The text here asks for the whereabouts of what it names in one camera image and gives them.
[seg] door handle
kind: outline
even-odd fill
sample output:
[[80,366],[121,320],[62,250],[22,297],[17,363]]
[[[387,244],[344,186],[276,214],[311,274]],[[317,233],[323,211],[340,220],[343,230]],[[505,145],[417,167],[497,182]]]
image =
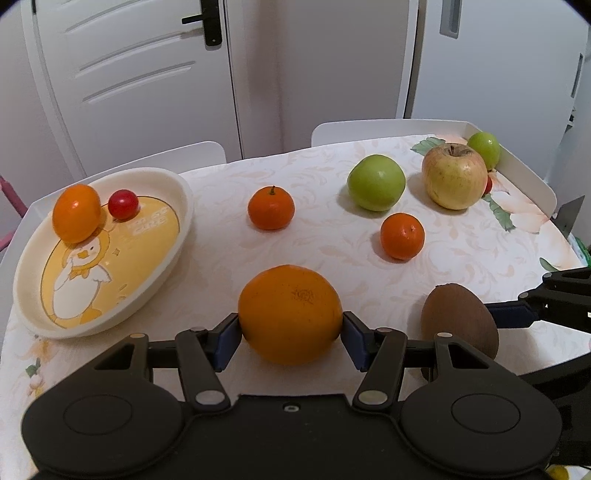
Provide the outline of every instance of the door handle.
[[461,14],[462,0],[443,0],[439,33],[446,37],[457,38],[460,33]]
[[181,19],[183,25],[193,22],[203,22],[205,45],[217,47],[222,44],[222,22],[218,0],[201,0],[201,14]]
[[577,73],[574,75],[573,90],[570,92],[570,97],[574,98],[577,93],[577,87],[579,86],[579,80],[581,79],[581,69],[583,68],[583,54],[579,54],[579,64],[577,65]]

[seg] refrigerator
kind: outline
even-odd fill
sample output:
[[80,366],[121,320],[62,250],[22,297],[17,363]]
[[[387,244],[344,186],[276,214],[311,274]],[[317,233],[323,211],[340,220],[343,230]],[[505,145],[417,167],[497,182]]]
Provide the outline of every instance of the refrigerator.
[[588,30],[563,0],[422,0],[404,116],[471,122],[546,179]]

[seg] white chair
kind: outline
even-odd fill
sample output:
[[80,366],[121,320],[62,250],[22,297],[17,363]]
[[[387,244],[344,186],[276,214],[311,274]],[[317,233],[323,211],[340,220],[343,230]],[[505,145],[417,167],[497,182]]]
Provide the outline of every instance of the white chair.
[[[470,138],[480,129],[468,122],[422,119],[378,119],[329,122],[312,132],[312,147],[341,142],[371,140],[373,138],[403,137],[405,135],[458,135]],[[542,212],[550,217],[556,209],[554,191],[527,165],[505,147],[497,170],[527,195]]]
[[[215,142],[201,142],[185,147],[175,148],[149,157],[134,160],[119,167],[106,170],[76,183],[90,183],[111,173],[138,167],[166,168],[175,173],[183,173],[197,168],[210,167],[226,163],[223,147]],[[59,195],[66,189],[33,202],[22,218],[20,225],[14,232],[4,257],[0,262],[0,349],[4,341],[4,332],[10,310],[12,308],[12,281],[17,269],[18,259],[21,257],[27,241],[33,235],[41,221],[51,212]]]

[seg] robotic arm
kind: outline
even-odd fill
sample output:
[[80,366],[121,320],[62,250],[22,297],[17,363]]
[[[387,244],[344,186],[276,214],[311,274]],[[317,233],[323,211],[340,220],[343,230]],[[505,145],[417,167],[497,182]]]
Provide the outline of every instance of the robotic arm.
[[[518,301],[488,304],[500,328],[538,319],[589,332],[591,269],[545,274]],[[341,341],[367,372],[344,395],[242,395],[215,372],[242,339],[238,316],[172,341],[133,334],[35,400],[22,436],[38,480],[70,478],[547,479],[591,463],[591,353],[518,377],[460,338],[408,340],[343,315]],[[398,401],[405,368],[430,382]],[[185,402],[152,383],[178,369]]]

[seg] white door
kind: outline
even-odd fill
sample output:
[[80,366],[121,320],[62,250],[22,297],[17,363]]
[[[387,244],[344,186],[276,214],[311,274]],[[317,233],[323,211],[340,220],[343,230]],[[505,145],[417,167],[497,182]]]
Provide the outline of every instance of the white door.
[[228,44],[189,0],[37,0],[59,111],[87,175],[204,140],[241,158]]
[[563,0],[427,0],[411,116],[469,121],[544,178],[573,108],[587,30]]

